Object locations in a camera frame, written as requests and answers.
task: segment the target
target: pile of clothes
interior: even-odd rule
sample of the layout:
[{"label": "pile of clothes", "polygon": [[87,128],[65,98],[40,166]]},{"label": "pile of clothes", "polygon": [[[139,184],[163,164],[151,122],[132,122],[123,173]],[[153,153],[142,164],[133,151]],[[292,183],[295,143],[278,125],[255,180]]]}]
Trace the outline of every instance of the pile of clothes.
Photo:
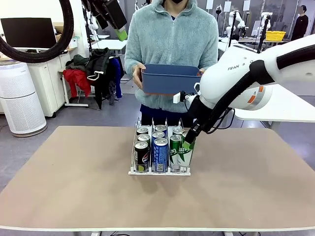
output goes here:
[{"label": "pile of clothes", "polygon": [[122,97],[120,80],[124,76],[120,57],[110,57],[110,50],[93,50],[89,58],[75,55],[66,63],[63,71],[64,78],[71,88],[71,97],[77,97],[76,85],[88,97],[91,86],[95,87],[95,100],[102,109],[103,99],[108,99],[113,105],[116,98]]}]

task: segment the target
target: yellow crate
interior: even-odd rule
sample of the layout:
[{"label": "yellow crate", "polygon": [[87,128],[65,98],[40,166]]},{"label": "yellow crate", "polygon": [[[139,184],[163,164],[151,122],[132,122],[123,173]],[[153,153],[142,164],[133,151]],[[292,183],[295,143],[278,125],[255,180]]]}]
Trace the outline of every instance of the yellow crate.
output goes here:
[{"label": "yellow crate", "polygon": [[283,31],[267,31],[267,41],[282,41],[286,32]]}]

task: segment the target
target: blue jacket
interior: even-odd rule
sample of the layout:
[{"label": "blue jacket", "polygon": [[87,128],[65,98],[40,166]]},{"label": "blue jacket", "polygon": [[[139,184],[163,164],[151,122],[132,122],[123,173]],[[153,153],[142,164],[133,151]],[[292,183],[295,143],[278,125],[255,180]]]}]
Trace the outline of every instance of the blue jacket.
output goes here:
[{"label": "blue jacket", "polygon": [[[190,65],[207,69],[218,60],[218,24],[215,18],[189,0],[172,19],[163,0],[136,11],[132,17],[125,56],[125,69],[142,64]],[[138,89],[136,98],[145,106],[170,112],[186,112],[184,103],[173,104],[172,96],[149,95]]]}]

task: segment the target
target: floor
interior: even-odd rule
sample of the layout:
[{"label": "floor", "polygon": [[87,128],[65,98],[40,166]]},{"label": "floor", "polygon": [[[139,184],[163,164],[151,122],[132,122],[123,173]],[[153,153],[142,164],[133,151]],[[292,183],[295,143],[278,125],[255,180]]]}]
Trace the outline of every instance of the floor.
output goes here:
[{"label": "floor", "polygon": [[[315,97],[303,97],[309,103],[315,105]],[[92,107],[94,100],[87,100]],[[56,118],[48,118],[48,129],[37,136],[30,138],[15,138],[10,134],[9,127],[4,126],[0,130],[0,191],[2,191],[16,172],[28,161],[31,155],[60,125],[86,125],[86,126],[134,126],[140,116],[140,104],[134,95],[126,94],[120,100],[110,106],[103,102],[103,110],[91,108],[62,108],[57,112]],[[4,115],[0,115],[0,127],[6,125]],[[261,127],[257,121],[241,121],[235,119],[232,127],[256,128]],[[315,124],[313,123],[282,123],[278,131],[279,135],[291,145],[293,149],[315,170]],[[131,236],[219,236],[220,232],[129,232]],[[43,232],[19,232],[0,230],[0,236],[70,236],[72,233],[43,233]],[[315,231],[299,232],[273,232],[262,233],[262,236],[315,236]]]}]

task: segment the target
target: soda can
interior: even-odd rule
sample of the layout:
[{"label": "soda can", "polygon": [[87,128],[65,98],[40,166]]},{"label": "soda can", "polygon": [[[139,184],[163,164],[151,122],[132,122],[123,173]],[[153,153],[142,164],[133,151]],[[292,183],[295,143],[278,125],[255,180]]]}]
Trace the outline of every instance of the soda can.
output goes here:
[{"label": "soda can", "polygon": [[182,137],[180,135],[172,135],[169,141],[169,160],[173,170],[178,170],[179,148],[181,147]]},{"label": "soda can", "polygon": [[155,128],[156,131],[161,131],[165,134],[165,137],[167,136],[167,128],[165,125],[157,125]]},{"label": "soda can", "polygon": [[157,138],[165,138],[165,134],[161,131],[154,131],[152,133],[152,152],[151,152],[151,164],[154,162],[154,149],[153,149],[153,144],[154,144],[154,140]]},{"label": "soda can", "polygon": [[187,167],[190,165],[192,152],[193,152],[193,149],[195,147],[195,141],[190,145],[190,147],[188,149],[183,147],[186,135],[187,135],[187,131],[185,131],[182,134],[182,142],[181,142],[181,146],[180,146],[179,152],[178,152],[179,156],[178,156],[177,162],[178,162],[178,165],[180,167]]},{"label": "soda can", "polygon": [[165,138],[154,140],[154,170],[167,172],[168,141]]},{"label": "soda can", "polygon": [[150,145],[151,137],[148,134],[138,135],[138,141],[145,141],[148,143],[149,148],[151,147],[151,145]]},{"label": "soda can", "polygon": [[148,128],[145,128],[145,127],[137,128],[137,135],[140,135],[140,134],[149,134]]},{"label": "soda can", "polygon": [[137,141],[134,144],[134,160],[136,170],[139,172],[146,172],[149,170],[149,145],[145,141]]},{"label": "soda can", "polygon": [[173,129],[173,135],[182,135],[184,132],[184,129]]}]

